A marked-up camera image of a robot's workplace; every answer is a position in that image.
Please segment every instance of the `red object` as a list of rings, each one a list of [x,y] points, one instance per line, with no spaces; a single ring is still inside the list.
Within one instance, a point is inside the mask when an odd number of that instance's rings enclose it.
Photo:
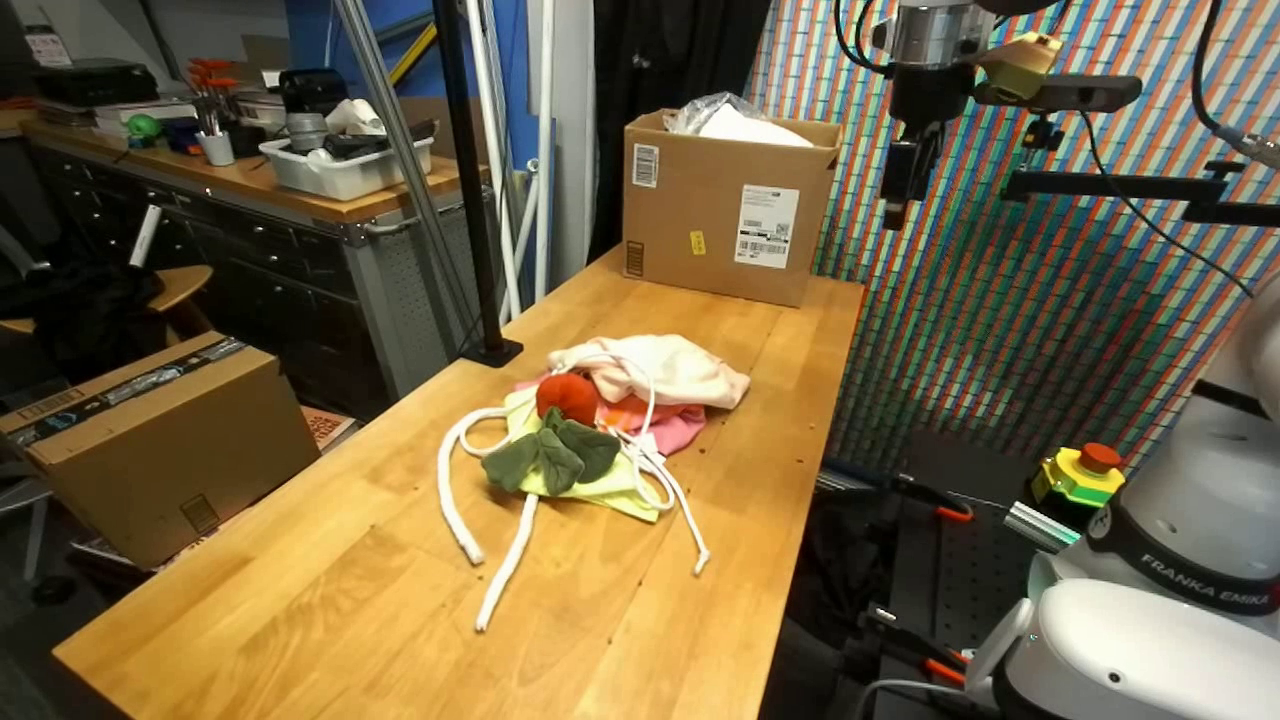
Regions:
[[[963,687],[963,672],[956,665],[963,665],[963,659],[944,665],[937,656],[925,656],[925,677],[937,681],[937,683]]]
[[[970,522],[975,519],[970,506],[947,506],[947,505],[937,505],[933,515],[944,522]]]
[[[547,377],[537,383],[537,414],[547,414],[555,406],[560,414],[597,428],[597,402],[597,383],[574,372]]]
[[[1110,442],[1085,442],[1079,465],[1091,471],[1123,467],[1123,455]]]
[[[235,62],[230,60],[216,60],[216,55],[196,55],[188,62],[193,86],[196,90],[228,90],[239,86]]]

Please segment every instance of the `cardboard box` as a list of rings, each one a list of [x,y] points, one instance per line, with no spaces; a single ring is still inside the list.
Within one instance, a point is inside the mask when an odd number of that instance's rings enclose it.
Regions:
[[[817,148],[623,126],[623,242],[644,279],[798,302],[834,171],[834,125],[785,125]]]
[[[0,437],[140,569],[173,560],[318,455],[281,362],[216,333],[9,410]]]

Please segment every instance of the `black chair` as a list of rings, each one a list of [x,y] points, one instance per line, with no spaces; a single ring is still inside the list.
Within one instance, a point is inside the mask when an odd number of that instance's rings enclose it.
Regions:
[[[155,293],[155,270],[75,253],[71,238],[53,248],[22,238],[19,214],[0,194],[0,320],[33,320],[37,346],[64,379],[80,383],[162,346],[162,320],[149,311]],[[37,362],[19,338],[9,338],[3,351]]]

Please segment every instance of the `wooden table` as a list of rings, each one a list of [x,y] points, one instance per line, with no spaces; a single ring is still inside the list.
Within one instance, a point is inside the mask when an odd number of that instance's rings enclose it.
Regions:
[[[183,320],[196,314],[201,333],[207,333],[207,320],[188,300],[213,279],[213,266],[207,263],[158,266],[155,279],[158,279],[158,293],[149,300],[149,311],[183,314]],[[33,336],[37,320],[0,320],[0,327]]]
[[[811,279],[803,307],[659,289],[611,253],[509,327],[520,360],[445,369],[55,656],[132,716],[757,716],[858,302],[834,279]],[[693,576],[681,515],[542,505],[475,636],[520,501],[493,501],[455,455],[486,547],[469,569],[434,505],[445,428],[550,346],[636,333],[685,333],[752,377],[672,459],[717,560]]]
[[[0,103],[0,139],[22,137],[37,113],[26,103]]]

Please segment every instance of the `colorful patterned wall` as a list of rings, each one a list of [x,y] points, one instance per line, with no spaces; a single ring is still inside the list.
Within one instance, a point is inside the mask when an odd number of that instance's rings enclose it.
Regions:
[[[1189,94],[1209,0],[1076,0],[1059,23],[1059,72],[1143,77],[1143,94],[1096,116],[1110,171],[1200,176],[1230,156]],[[995,31],[1048,26],[1057,10]],[[1280,131],[1280,4],[1224,0],[1209,55],[1209,106],[1237,126]],[[831,0],[775,0],[747,94],[772,116],[834,120],[834,171],[817,270],[867,283],[867,314],[842,377],[826,459],[855,471],[901,465],[916,432],[1036,459],[1086,437],[1138,455],[1174,414],[1210,338],[1245,295],[1159,242],[1121,199],[998,199],[1010,166],[1091,171],[1086,137],[1065,120],[1057,156],[1019,152],[1025,113],[970,106],[952,125],[905,232],[881,232],[881,165],[891,137],[881,77],[852,69]],[[1280,171],[1252,165],[1227,199],[1280,202]],[[1274,227],[1178,223],[1183,202],[1138,202],[1159,227],[1246,283],[1280,261]]]

